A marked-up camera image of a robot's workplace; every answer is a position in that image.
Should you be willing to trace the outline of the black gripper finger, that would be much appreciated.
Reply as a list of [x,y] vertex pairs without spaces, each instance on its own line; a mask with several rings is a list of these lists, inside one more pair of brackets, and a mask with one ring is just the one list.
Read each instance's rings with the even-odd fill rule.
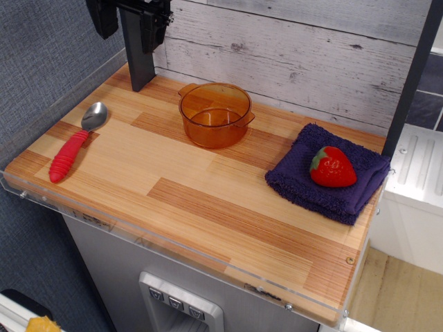
[[86,0],[97,33],[107,39],[118,30],[117,7],[108,1]]

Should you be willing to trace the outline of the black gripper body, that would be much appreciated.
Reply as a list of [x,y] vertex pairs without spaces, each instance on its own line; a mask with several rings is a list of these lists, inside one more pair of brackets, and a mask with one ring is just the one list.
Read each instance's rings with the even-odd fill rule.
[[153,53],[163,43],[166,29],[174,20],[170,1],[117,1],[116,6],[138,16],[142,51]]

